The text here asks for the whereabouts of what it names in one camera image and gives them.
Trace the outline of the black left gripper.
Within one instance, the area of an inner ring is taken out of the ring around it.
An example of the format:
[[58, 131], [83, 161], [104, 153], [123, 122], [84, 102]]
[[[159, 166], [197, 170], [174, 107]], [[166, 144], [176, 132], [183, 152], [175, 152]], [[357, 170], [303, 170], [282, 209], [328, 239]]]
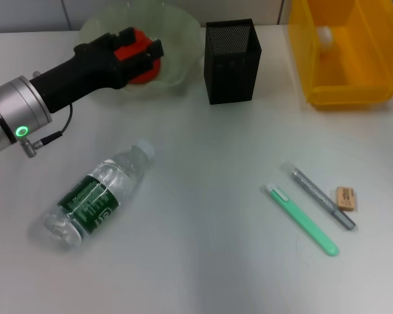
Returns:
[[50, 113], [102, 88], [120, 89], [127, 82], [150, 82], [160, 71], [160, 39], [136, 42], [133, 27], [106, 33], [77, 45], [68, 61], [30, 80]]

